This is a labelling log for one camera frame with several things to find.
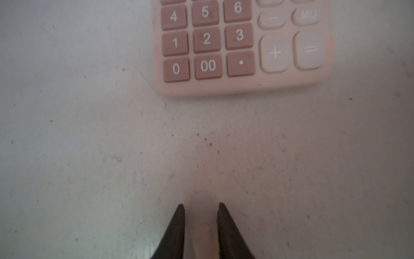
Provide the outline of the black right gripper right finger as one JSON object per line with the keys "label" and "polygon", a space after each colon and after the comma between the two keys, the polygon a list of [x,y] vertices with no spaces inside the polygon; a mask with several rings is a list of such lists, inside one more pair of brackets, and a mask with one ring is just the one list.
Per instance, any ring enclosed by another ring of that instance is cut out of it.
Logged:
{"label": "black right gripper right finger", "polygon": [[220,259],[254,259],[230,212],[222,202],[217,212],[217,230]]}

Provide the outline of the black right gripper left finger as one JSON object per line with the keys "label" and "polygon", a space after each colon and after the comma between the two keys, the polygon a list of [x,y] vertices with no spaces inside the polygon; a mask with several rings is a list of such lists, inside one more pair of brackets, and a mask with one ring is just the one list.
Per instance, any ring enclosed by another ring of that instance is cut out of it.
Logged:
{"label": "black right gripper left finger", "polygon": [[185,209],[178,205],[160,244],[151,259],[183,259],[185,241]]}

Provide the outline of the translucent pen cap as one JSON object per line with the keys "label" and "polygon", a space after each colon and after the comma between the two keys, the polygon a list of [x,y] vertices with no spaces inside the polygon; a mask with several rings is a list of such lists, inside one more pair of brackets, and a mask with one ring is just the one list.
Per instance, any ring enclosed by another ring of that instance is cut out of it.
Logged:
{"label": "translucent pen cap", "polygon": [[196,259],[217,259],[218,248],[213,225],[202,224],[190,231],[194,257]]}

